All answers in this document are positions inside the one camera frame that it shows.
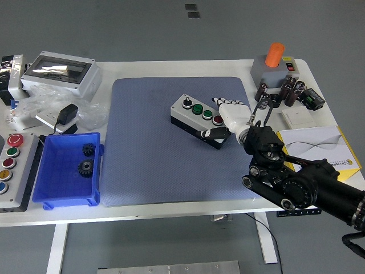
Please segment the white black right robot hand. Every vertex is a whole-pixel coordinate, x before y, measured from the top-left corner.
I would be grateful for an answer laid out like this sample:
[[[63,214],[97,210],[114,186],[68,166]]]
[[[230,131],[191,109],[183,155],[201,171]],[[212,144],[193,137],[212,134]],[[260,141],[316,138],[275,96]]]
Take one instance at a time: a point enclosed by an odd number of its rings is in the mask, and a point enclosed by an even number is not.
[[[196,135],[205,140],[226,139],[231,133],[235,134],[237,142],[243,145],[248,134],[249,119],[252,115],[250,108],[240,100],[228,100],[225,98],[213,98],[218,105],[218,111],[223,119],[225,127],[212,128],[205,131],[197,131]]]

